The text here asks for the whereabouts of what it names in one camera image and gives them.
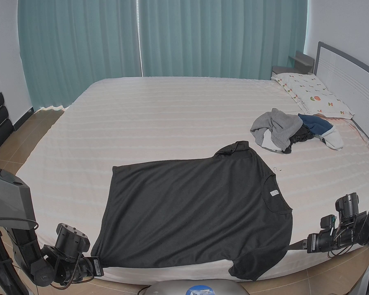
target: teal curtain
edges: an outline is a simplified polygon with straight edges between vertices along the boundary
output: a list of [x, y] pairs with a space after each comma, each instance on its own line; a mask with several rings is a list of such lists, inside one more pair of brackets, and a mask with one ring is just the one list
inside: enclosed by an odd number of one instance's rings
[[139, 0], [144, 76], [269, 79], [303, 51], [307, 0]]
[[34, 109], [69, 106], [104, 78], [141, 76], [136, 0], [19, 0], [18, 32]]

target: mattress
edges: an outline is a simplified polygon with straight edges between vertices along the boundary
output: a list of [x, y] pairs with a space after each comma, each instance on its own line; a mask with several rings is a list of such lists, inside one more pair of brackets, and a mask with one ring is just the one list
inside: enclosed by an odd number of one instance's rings
[[[253, 121], [273, 107], [300, 108], [276, 82], [208, 77], [134, 77], [91, 85], [40, 140], [17, 175], [29, 185], [40, 224], [40, 245], [53, 245], [66, 223], [93, 246], [107, 203], [112, 166], [213, 156], [247, 140], [276, 173], [293, 209], [291, 243], [320, 231], [320, 218], [335, 214], [339, 197], [357, 192], [369, 209], [369, 141], [350, 120], [329, 119], [342, 151], [319, 139], [292, 146], [291, 154], [262, 149], [250, 134]], [[283, 276], [326, 261], [326, 254], [288, 251], [260, 279]], [[106, 268], [106, 280], [152, 284], [172, 279], [233, 279], [230, 260], [172, 268]]]

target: gray sweater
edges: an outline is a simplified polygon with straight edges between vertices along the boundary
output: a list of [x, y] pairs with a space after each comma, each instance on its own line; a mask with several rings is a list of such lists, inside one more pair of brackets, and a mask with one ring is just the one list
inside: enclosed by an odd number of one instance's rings
[[272, 111], [262, 114], [254, 121], [250, 132], [254, 135], [256, 143], [261, 146], [265, 131], [270, 130], [272, 142], [285, 150], [290, 146], [290, 137], [302, 124], [303, 121], [298, 115], [287, 115], [277, 108], [272, 108]]

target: white headboard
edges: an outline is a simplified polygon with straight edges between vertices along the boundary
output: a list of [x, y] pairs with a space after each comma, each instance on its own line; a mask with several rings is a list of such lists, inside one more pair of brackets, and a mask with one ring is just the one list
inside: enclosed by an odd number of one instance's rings
[[353, 121], [369, 138], [369, 66], [319, 42], [314, 74], [354, 112]]

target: pillowcase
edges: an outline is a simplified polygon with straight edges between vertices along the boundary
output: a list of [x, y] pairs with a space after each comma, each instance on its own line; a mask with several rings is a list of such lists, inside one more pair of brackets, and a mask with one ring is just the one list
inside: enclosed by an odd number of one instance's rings
[[314, 74], [280, 73], [271, 79], [279, 82], [306, 115], [351, 119], [353, 113], [327, 90]]

